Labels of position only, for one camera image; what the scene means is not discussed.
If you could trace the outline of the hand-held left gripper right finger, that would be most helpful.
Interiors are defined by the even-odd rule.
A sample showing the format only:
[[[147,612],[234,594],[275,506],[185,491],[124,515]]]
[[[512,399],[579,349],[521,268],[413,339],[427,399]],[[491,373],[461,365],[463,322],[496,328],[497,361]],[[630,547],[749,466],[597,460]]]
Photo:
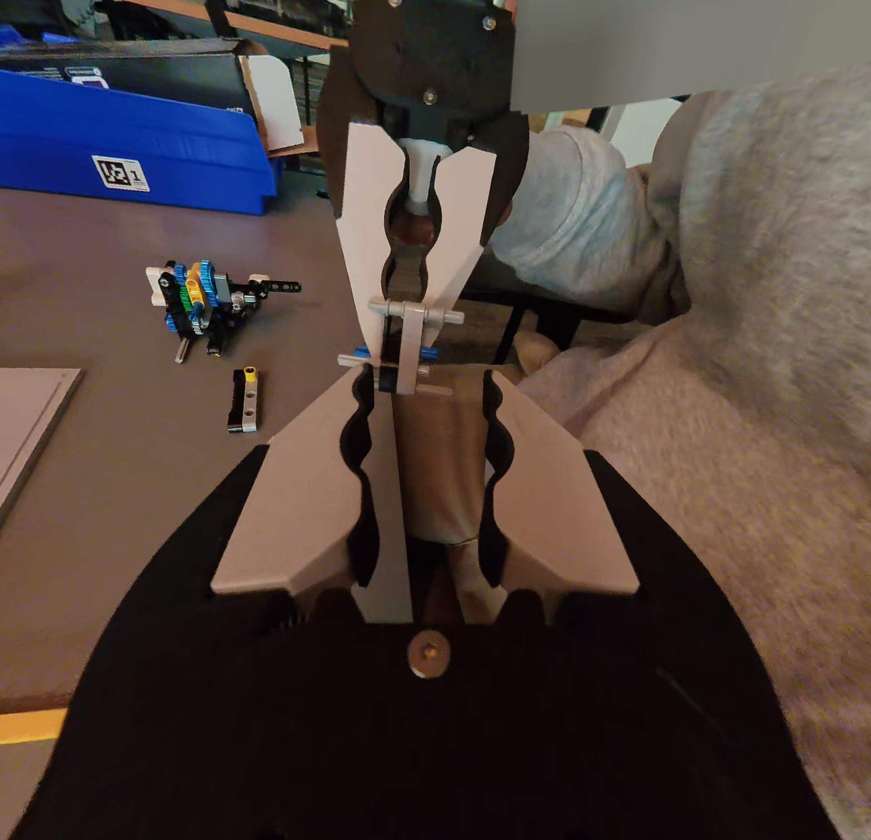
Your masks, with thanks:
[[[635,594],[639,580],[584,449],[501,373],[483,379],[478,564],[489,586]]]

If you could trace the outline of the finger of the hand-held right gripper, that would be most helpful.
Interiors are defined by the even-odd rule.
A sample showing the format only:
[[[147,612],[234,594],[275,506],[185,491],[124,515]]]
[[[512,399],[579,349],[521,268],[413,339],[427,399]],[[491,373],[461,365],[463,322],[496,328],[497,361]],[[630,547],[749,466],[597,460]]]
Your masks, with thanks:
[[[441,226],[426,255],[426,291],[422,304],[447,315],[454,309],[479,261],[482,233],[496,155],[465,147],[440,161],[434,190]]]
[[[387,132],[376,125],[349,125],[336,227],[362,336],[375,363],[381,360],[385,317],[369,303],[385,299],[382,276],[391,256],[387,212],[405,173],[405,152]]]

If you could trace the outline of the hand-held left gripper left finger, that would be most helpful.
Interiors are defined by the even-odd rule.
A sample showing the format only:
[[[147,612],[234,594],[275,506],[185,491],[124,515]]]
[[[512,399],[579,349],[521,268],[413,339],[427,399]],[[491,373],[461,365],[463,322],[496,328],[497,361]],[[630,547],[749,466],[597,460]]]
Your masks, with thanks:
[[[392,399],[362,365],[267,444],[211,582],[285,591],[302,613],[329,587],[370,623],[412,621]]]

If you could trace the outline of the grey and black lego subassembly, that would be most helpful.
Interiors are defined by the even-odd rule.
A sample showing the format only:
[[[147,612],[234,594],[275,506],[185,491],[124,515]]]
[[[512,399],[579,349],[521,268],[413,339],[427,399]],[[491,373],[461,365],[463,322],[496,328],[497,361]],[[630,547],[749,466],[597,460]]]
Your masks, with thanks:
[[[426,334],[434,332],[438,335],[444,325],[462,325],[464,313],[455,310],[445,310],[430,307],[418,302],[394,301],[375,298],[369,300],[367,310],[372,320],[368,328],[373,332],[373,347],[368,349],[368,355],[338,355],[337,363],[346,368],[371,366],[376,388],[382,392],[399,396],[414,396],[416,394],[451,398],[453,390],[448,387],[426,383],[430,376],[430,368],[421,365],[421,351],[427,346],[423,344]],[[393,363],[384,360],[387,340],[388,321],[401,320],[401,338],[399,355]]]

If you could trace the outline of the person's right forearm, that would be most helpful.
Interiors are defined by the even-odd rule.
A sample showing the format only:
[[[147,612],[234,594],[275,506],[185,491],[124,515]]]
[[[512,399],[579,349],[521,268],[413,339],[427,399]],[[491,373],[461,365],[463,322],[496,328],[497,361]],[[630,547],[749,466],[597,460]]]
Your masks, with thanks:
[[[529,137],[524,176],[489,245],[522,282],[565,301],[657,325],[690,307],[680,259],[686,147],[663,140],[628,167],[598,134]]]

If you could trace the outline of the black and grey lego rack piece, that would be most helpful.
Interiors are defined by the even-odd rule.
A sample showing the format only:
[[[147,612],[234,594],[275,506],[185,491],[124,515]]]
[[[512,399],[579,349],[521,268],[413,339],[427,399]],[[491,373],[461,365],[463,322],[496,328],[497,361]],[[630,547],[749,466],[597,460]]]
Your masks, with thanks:
[[[233,396],[227,415],[228,433],[254,433],[259,428],[259,372],[254,366],[234,369]]]

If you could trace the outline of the multicoloured lego gear assembly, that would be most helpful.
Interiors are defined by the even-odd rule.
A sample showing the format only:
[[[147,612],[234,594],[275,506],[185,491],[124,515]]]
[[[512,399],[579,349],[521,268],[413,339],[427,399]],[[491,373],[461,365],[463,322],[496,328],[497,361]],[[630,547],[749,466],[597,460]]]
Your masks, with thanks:
[[[152,305],[164,311],[169,331],[179,338],[174,362],[184,364],[193,345],[206,343],[208,355],[223,356],[234,337],[260,311],[271,294],[298,295],[296,280],[276,280],[268,275],[250,275],[235,281],[216,271],[209,260],[187,267],[170,261],[162,267],[147,267]]]

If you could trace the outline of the person's right hand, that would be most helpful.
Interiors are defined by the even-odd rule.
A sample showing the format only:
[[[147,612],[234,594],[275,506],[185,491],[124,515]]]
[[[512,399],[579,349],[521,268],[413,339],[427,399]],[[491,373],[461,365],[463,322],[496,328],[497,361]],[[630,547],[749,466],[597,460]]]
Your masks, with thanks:
[[[404,206],[391,212],[389,234],[402,246],[431,246],[435,239],[432,219],[427,215],[412,214]]]

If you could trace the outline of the person's beige trousers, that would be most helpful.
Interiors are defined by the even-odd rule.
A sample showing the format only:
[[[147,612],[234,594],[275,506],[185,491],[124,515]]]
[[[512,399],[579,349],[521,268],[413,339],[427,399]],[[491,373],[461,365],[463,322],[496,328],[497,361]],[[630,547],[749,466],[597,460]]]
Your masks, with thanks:
[[[483,365],[438,366],[448,397],[392,397],[413,613],[446,625],[489,624],[504,595],[480,572],[484,502]]]

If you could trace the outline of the wooden shelf board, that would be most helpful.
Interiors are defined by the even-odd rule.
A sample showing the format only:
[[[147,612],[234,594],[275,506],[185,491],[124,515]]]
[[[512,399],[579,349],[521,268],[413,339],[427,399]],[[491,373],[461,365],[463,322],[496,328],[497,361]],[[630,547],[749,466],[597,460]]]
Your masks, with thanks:
[[[104,0],[107,6],[134,6],[183,32],[211,32],[222,38],[257,40],[316,53],[347,46],[349,22],[329,0]]]

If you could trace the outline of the blue plastic bin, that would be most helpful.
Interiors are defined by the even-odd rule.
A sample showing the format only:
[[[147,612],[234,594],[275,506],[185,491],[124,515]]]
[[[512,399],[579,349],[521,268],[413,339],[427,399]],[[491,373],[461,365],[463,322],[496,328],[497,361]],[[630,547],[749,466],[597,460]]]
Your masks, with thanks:
[[[2,72],[1,186],[262,215],[277,195],[245,113]]]

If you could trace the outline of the black cardboard box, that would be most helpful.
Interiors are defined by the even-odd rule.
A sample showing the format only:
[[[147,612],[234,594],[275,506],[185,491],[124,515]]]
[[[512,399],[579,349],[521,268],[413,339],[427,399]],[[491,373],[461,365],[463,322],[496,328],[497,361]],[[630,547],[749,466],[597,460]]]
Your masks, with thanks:
[[[2,72],[245,113],[272,158],[317,150],[284,61],[245,39],[2,45]]]

